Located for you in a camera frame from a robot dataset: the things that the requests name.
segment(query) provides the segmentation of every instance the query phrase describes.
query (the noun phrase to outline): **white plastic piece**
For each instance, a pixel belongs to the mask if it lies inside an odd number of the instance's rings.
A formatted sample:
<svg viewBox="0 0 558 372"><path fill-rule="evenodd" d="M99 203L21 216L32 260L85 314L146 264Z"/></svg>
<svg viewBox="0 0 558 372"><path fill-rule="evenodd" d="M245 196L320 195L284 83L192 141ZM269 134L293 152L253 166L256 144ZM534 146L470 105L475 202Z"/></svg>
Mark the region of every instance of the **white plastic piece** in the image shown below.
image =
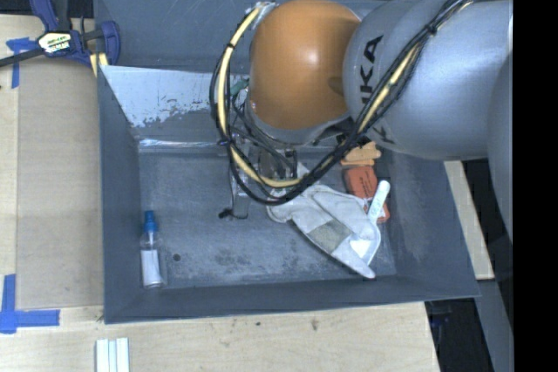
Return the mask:
<svg viewBox="0 0 558 372"><path fill-rule="evenodd" d="M382 216L382 210L384 209L385 199L387 199L387 194L390 191L390 183L385 180L381 180L378 183L378 188L372 199L372 203L368 208L368 218L374 224L378 222L378 218Z"/></svg>
<svg viewBox="0 0 558 372"><path fill-rule="evenodd" d="M95 371L130 372L128 339L97 340L95 343Z"/></svg>

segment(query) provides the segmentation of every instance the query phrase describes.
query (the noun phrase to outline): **orange object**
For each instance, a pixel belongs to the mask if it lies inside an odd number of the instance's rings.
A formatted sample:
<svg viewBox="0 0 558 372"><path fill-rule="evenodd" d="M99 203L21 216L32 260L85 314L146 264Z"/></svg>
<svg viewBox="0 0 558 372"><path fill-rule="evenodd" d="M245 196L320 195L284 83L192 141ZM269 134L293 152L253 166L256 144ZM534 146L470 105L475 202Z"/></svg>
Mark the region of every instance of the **orange object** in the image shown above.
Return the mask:
<svg viewBox="0 0 558 372"><path fill-rule="evenodd" d="M347 112L345 50L360 19L340 3L291 0L256 29L250 51L248 104L265 124L313 127Z"/></svg>
<svg viewBox="0 0 558 372"><path fill-rule="evenodd" d="M378 188L378 177L372 166L355 166L343 169L343 181L347 191L361 199L371 199ZM383 223L390 218L390 210L384 203L384 217L378 218Z"/></svg>

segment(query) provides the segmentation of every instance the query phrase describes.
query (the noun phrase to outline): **small glass bottle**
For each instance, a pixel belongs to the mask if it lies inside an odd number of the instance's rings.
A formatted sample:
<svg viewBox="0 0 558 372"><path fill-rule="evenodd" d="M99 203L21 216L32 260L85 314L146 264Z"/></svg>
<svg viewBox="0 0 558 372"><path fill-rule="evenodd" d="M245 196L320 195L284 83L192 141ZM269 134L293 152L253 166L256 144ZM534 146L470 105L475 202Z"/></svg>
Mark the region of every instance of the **small glass bottle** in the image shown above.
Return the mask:
<svg viewBox="0 0 558 372"><path fill-rule="evenodd" d="M162 287L164 284L160 273L161 240L158 229L153 211L146 211L143 234L139 239L141 273L145 288Z"/></svg>

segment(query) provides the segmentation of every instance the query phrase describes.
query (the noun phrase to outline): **yellow cable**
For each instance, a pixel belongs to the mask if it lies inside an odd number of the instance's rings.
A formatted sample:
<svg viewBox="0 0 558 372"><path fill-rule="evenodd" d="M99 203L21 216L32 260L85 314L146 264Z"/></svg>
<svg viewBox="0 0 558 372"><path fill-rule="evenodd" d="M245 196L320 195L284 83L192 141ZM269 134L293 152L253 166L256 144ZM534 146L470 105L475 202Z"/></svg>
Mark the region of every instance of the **yellow cable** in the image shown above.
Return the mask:
<svg viewBox="0 0 558 372"><path fill-rule="evenodd" d="M240 26L236 30L236 33L231 37L231 39L229 41L229 45L228 45L227 49L225 50L225 52L222 56L222 59L221 59L221 66L220 66L219 73L218 73L218 78L217 78L218 79L218 82L217 82L217 118L218 118L219 127L221 128L221 131L227 137L230 137L228 135L228 130L227 130L227 113L225 111L225 102L226 102L225 87L227 85L226 80L227 80L228 65L230 64L230 58L233 55L233 50L236 47L236 45L238 44L238 41L240 40L242 35L246 32L246 29L258 17L258 15L260 14L260 11L261 11L260 7L255 7L246 16L244 21L240 24ZM366 114L366 117L365 117L363 123L360 125L360 127L358 129L359 132L361 132L366 127L366 124L372 119L372 117L374 116L374 113L376 113L376 110L382 104L385 97L389 93L390 89L398 82L399 78L401 77L401 75L405 71L405 68L407 67L407 65L415 57L416 52L417 52L417 48L418 48L417 45L412 47L411 50L407 53L407 55L403 59L403 61L401 61L401 64L399 64L398 68L393 72L393 74L390 77L390 80L384 86L382 91L378 94L378 97L374 101L374 104L372 104L372 107L370 108L370 110ZM285 187L296 186L296 185L300 184L300 182L302 180L302 179L276 180L276 179L271 179L269 177L260 176L254 170L254 168L252 168L246 161L244 161L241 154L233 146L231 146L231 153L232 153L232 156L233 156L233 161L252 180L254 180L258 183L263 183L266 186L273 187L275 189L280 189L280 188L285 188Z"/></svg>
<svg viewBox="0 0 558 372"><path fill-rule="evenodd" d="M244 19L241 25L238 27L236 33L231 37L229 46L225 50L221 60L221 67L218 73L218 83L217 83L217 116L219 119L219 126L221 131L227 135L227 113L225 111L225 87L226 87L226 80L227 80L227 69L230 63L230 58L233 54L233 49L238 44L238 41L246 31L246 29L254 22L254 20L260 14L261 8L254 8ZM244 161L238 150L231 146L232 155L234 162L253 180L257 181L258 183L264 183L267 186L274 187L274 188L284 188L284 187L291 187L295 186L300 183L300 179L291 179L291 180L275 180L270 179L268 177L261 177L258 173Z"/></svg>

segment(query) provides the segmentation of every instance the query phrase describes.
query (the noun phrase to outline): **wooden table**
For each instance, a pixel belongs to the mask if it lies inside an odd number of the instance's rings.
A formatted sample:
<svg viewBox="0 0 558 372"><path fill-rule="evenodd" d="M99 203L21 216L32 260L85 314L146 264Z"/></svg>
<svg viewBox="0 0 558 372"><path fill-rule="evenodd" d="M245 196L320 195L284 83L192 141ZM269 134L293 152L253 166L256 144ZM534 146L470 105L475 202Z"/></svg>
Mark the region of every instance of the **wooden table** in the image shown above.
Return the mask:
<svg viewBox="0 0 558 372"><path fill-rule="evenodd" d="M88 26L92 26L91 21L88 21ZM41 23L35 17L0 16L0 49L5 48L0 54L10 55L7 47L3 46L8 38L34 38L41 31ZM25 79L30 76L47 76L47 71L52 74L58 71L81 73L88 70L77 64L68 64L67 61L39 59L22 64L22 87L18 89L10 88L11 67L0 69L0 287L3 275L19 271L16 258L26 259L18 254L27 253L25 250L28 246L41 247L37 240L31 239L33 234L25 233L23 238L20 233L17 237L18 222L29 213L29 205L25 205L26 209L18 207L18 163L22 162L18 158L18 147L21 149L28 143L27 139L33 138L32 134L18 136L20 91L25 88ZM80 144L77 140L71 140L71 136L67 138L69 140L64 142L66 147ZM37 158L48 165L49 157L56 157L56 153L42 147L50 146L37 145ZM446 169L477 278L491 279L493 272L490 260L461 164L447 163ZM32 255L47 266L49 259L60 261L59 258L62 258L61 265L75 267L76 249L68 246L58 247L54 253L51 247L45 250L35 248ZM100 256L100 250L94 249L87 256L92 257L91 265L99 264L100 257L95 256ZM64 275L65 272L58 271L58 274ZM88 287L93 290L90 294L87 294ZM99 289L102 289L102 282L77 287L77 298L73 304L61 308L59 327L20 328L14 335L0 335L0 370L94 370L95 341L100 338L127 337L133 372L439 371L422 302L107 326L103 323L102 305L96 302L99 299L96 290ZM41 291L33 291L31 299L33 293L37 294L37 301L40 301ZM80 300L88 304L79 305Z"/></svg>

